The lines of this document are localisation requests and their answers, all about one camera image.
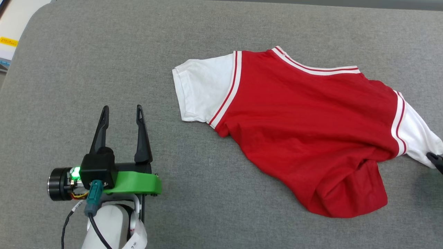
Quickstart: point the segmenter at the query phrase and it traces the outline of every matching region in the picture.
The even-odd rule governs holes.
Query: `teal connector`
[[[89,188],[88,197],[86,198],[85,215],[95,216],[97,210],[101,207],[101,194],[103,193],[103,183],[100,180],[94,180]]]

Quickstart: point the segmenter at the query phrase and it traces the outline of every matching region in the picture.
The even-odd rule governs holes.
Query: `yellow sticker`
[[[9,38],[6,38],[6,37],[0,37],[0,43],[16,47],[19,44],[19,41],[12,40],[12,39],[9,39]]]

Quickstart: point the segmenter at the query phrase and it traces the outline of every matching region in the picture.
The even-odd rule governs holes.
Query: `shirt sleeve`
[[[435,168],[435,165],[426,157],[426,153],[443,154],[443,142],[406,101],[405,113],[398,133],[406,143],[408,156],[430,168]]]
[[[183,121],[209,123],[228,94],[233,54],[191,59],[172,70]]]

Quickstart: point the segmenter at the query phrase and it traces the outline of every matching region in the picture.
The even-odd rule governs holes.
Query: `led light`
[[[71,179],[74,181],[79,181],[80,179],[80,167],[75,167],[71,173]]]

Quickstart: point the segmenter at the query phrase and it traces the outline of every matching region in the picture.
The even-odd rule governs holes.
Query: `red and white t-shirt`
[[[387,204],[377,162],[443,142],[401,93],[356,66],[317,68],[280,47],[188,60],[173,71],[183,121],[208,123],[310,211],[354,217]]]

